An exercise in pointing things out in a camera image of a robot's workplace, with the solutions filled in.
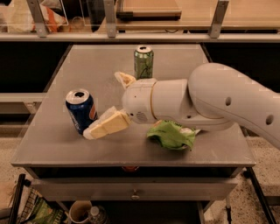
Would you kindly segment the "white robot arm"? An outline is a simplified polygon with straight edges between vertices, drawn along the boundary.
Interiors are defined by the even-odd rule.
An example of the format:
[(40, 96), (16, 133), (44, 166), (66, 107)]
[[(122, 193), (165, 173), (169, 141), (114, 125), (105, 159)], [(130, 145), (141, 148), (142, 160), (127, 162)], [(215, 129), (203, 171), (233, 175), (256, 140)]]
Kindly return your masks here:
[(180, 80), (135, 80), (120, 72), (115, 77), (124, 88), (122, 110), (109, 108), (83, 131), (87, 139), (124, 130), (132, 122), (167, 120), (207, 131), (238, 123), (280, 147), (280, 95), (229, 66), (206, 63)]

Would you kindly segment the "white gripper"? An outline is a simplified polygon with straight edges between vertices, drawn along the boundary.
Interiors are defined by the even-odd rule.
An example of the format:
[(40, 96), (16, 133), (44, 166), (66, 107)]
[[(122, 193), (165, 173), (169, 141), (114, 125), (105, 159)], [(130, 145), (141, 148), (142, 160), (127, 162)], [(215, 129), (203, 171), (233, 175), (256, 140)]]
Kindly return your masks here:
[(131, 120), (135, 123), (154, 123), (156, 118), (152, 114), (151, 95), (157, 80), (140, 79), (123, 72), (115, 72), (115, 78), (125, 90), (122, 96), (123, 109), (115, 107), (107, 109), (99, 119), (90, 124), (83, 136), (88, 140), (98, 139), (106, 135), (127, 129)]

